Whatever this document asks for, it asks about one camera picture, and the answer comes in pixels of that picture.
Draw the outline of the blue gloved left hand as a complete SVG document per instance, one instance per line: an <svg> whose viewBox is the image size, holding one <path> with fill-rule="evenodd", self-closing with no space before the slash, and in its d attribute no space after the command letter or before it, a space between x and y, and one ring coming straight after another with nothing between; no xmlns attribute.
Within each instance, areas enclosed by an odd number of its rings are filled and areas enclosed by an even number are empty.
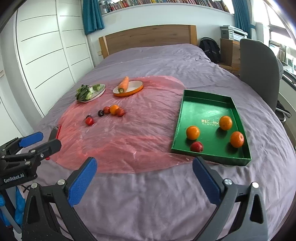
<svg viewBox="0 0 296 241"><path fill-rule="evenodd" d="M18 186L1 190L1 218L6 226L12 226L17 233L22 231L25 198Z"/></svg>

